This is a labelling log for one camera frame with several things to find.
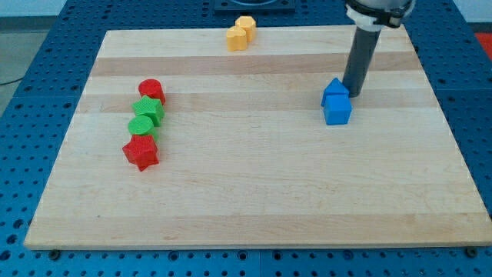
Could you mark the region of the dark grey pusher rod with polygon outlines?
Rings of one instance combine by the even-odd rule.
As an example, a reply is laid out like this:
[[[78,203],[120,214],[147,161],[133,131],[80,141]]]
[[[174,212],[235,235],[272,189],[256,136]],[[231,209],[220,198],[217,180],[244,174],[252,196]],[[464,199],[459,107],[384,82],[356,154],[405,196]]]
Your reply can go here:
[[[356,27],[342,80],[350,98],[356,98],[361,93],[380,33]]]

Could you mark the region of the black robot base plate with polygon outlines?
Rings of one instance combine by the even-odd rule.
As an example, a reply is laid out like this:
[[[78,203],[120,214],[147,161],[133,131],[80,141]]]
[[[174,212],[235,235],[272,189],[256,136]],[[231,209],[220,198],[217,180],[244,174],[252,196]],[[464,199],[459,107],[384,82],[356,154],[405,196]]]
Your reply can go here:
[[[295,0],[213,0],[216,12],[291,12]]]

